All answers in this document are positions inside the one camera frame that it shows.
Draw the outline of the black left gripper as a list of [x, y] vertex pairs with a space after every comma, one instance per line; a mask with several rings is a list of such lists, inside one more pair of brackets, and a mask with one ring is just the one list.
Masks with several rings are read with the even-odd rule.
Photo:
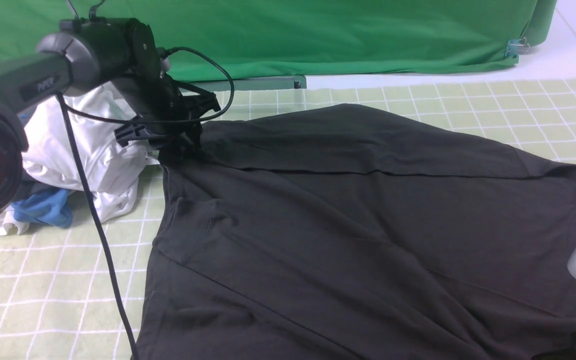
[[117, 144], [126, 147], [137, 142], [156, 149], [184, 144], [201, 149], [201, 121], [216, 119], [222, 108], [214, 92], [163, 75], [148, 80], [126, 74], [113, 80], [113, 86], [135, 112], [127, 124], [114, 130]]

